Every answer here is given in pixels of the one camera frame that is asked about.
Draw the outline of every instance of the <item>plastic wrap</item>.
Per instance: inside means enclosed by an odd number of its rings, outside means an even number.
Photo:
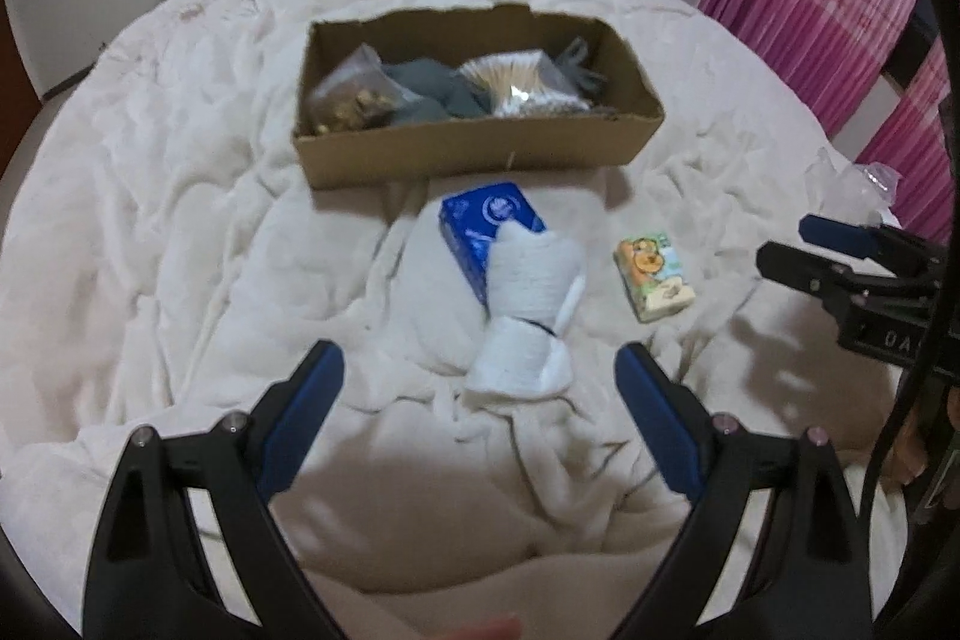
[[[590,103],[541,49],[498,52],[467,61],[460,72],[490,92],[493,116],[563,115],[585,112]]]
[[[387,77],[376,50],[362,44],[309,92],[306,111],[320,136],[385,124],[420,98]]]
[[[812,208],[825,218],[843,223],[881,223],[896,201],[901,175],[885,164],[850,164],[837,172],[826,148],[805,172]]]

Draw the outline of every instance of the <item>bed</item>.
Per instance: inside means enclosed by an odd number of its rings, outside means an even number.
[[[587,249],[562,398],[460,394],[484,315],[437,230],[472,175],[311,193],[290,143],[311,20],[404,6],[597,16],[637,52],[667,119],[623,170],[517,173],[546,223]],[[720,25],[677,0],[169,0],[104,52],[51,127],[0,252],[0,524],[79,625],[100,503],[126,437],[205,429],[250,408],[318,339],[344,392],[272,505],[355,638],[434,634],[515,611],[526,637],[606,637],[688,506],[666,489],[613,386],[648,345],[709,410],[756,431],[826,427],[854,496],[896,378],[834,345],[811,298],[758,279],[755,249],[798,242],[803,172],[826,138]],[[837,164],[843,159],[832,148]],[[618,239],[666,229],[694,306],[635,321]],[[748,509],[707,614],[736,595],[763,511]],[[205,497],[195,511],[224,600],[250,617]],[[875,604],[905,544],[877,496]]]

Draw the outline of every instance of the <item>white sock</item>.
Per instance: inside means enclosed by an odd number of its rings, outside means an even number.
[[[585,265],[573,239],[553,231],[534,234],[508,220],[487,260],[490,316],[529,320],[563,336],[584,293]]]
[[[493,317],[476,361],[467,373],[467,390],[513,399],[546,399],[573,383],[566,345],[544,329],[512,317]]]

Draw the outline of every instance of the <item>screw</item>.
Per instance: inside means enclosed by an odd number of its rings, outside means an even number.
[[[139,429],[134,429],[133,434],[131,434],[130,442],[133,442],[137,448],[142,448],[150,440],[154,438],[154,427],[152,426],[141,426]]]
[[[714,429],[720,434],[733,434],[740,428],[740,422],[729,413],[717,413],[712,421]]]
[[[822,426],[811,426],[806,430],[806,438],[819,448],[830,442],[830,435]]]
[[[236,434],[242,429],[246,429],[249,422],[250,417],[243,410],[234,410],[232,413],[224,415],[220,421],[220,428],[231,434]]]

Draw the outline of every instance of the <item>cardboard box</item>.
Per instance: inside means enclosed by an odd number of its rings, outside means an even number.
[[[492,52],[559,54],[577,36],[587,64],[608,78],[598,98],[614,113],[450,119],[312,135],[305,100],[360,44],[385,63],[432,57],[456,68]],[[534,12],[519,4],[490,9],[405,9],[363,22],[314,23],[299,83],[294,145],[312,188],[371,185],[469,172],[586,169],[629,164],[659,124],[664,107],[632,49],[601,20]]]

